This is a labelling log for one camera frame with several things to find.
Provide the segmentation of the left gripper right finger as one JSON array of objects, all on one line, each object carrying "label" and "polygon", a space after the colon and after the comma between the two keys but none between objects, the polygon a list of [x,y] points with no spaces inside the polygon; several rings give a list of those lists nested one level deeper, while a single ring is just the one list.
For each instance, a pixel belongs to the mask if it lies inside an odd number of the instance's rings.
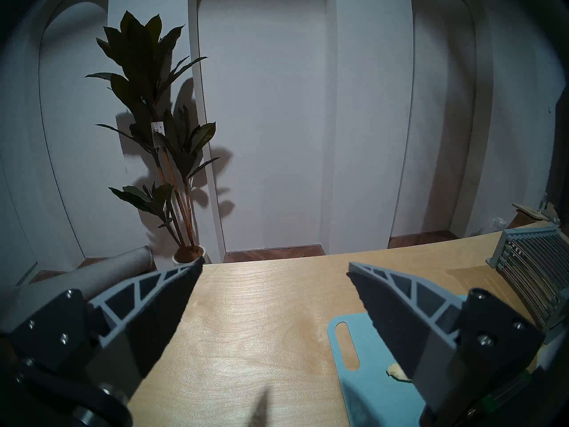
[{"label": "left gripper right finger", "polygon": [[463,301],[422,277],[353,261],[347,276],[432,414],[466,414],[522,373],[545,338],[484,289]]}]

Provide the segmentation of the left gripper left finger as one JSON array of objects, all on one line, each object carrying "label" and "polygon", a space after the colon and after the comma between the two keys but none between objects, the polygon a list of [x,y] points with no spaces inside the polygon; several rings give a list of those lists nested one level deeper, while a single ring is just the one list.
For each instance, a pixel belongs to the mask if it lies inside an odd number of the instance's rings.
[{"label": "left gripper left finger", "polygon": [[205,259],[121,280],[90,300],[68,289],[9,332],[15,352],[54,375],[85,368],[125,335],[144,378],[175,334]]}]

